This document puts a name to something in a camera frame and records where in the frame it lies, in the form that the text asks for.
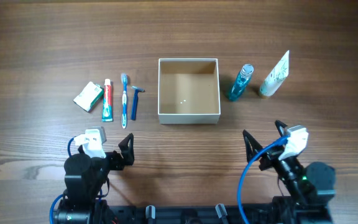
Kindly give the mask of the white cream tube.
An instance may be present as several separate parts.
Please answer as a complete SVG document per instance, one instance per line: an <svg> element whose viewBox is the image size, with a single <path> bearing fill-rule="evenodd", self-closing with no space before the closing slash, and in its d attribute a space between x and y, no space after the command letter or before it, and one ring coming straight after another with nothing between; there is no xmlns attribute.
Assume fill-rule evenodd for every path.
<svg viewBox="0 0 358 224"><path fill-rule="evenodd" d="M259 95L262 98L270 98L287 78L289 74L289 56L290 51L287 50L261 84Z"/></svg>

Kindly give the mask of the teal mouthwash bottle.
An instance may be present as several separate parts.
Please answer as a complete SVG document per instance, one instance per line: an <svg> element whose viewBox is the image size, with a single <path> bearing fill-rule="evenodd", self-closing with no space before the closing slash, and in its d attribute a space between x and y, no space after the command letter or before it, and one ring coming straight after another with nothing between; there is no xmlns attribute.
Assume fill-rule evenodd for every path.
<svg viewBox="0 0 358 224"><path fill-rule="evenodd" d="M254 72L254 67L251 64L245 64L237 74L233 86L228 93L230 101L236 101L245 91L246 86L251 81Z"/></svg>

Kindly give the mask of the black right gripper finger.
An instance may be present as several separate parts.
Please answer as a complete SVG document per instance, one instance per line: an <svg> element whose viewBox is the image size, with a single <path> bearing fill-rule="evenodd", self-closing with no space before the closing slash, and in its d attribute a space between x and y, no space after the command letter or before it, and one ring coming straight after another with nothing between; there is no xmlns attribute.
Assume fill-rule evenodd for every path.
<svg viewBox="0 0 358 224"><path fill-rule="evenodd" d="M250 162L250 160L263 149L263 147L248 131L243 130L242 134L246 145L247 162Z"/></svg>
<svg viewBox="0 0 358 224"><path fill-rule="evenodd" d="M287 127L287 125L285 123L283 123L282 121L280 121L280 120L276 120L275 121L275 126L276 126L279 134L281 136L284 136L285 135L285 128Z"/></svg>

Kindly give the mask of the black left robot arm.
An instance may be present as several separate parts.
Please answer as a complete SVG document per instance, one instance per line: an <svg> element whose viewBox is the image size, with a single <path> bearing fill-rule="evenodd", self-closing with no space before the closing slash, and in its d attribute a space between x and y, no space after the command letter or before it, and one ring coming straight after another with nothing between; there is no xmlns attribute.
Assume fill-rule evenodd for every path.
<svg viewBox="0 0 358 224"><path fill-rule="evenodd" d="M66 189L51 204L49 222L53 223L119 223L104 199L103 184L109 184L112 170L123 170L134 163L134 135L128 134L119 144L120 152L105 157L91 157L85 145L77 154L69 154L64 163Z"/></svg>

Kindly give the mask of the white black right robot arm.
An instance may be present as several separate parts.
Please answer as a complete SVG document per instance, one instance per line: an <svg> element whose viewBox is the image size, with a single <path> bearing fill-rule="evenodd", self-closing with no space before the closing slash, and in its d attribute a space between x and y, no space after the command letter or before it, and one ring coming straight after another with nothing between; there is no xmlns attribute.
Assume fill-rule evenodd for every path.
<svg viewBox="0 0 358 224"><path fill-rule="evenodd" d="M247 165L237 187L237 206L243 223L332 223L328 203L336 194L336 173L323 162L301 165L298 156L306 149L309 132L306 127L287 126L275 121L280 137L268 146L261 144L246 130L242 132ZM274 169L288 195L276 196L267 204L242 203L242 187L254 162L261 171Z"/></svg>

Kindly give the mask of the green white soap box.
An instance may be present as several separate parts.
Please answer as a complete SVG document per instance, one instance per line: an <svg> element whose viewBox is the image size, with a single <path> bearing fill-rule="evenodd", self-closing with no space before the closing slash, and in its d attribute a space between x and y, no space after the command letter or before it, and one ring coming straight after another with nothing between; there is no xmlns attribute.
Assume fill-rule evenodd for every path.
<svg viewBox="0 0 358 224"><path fill-rule="evenodd" d="M73 102L86 112L89 112L94 104L102 97L103 91L100 85L89 82L82 92L74 98Z"/></svg>

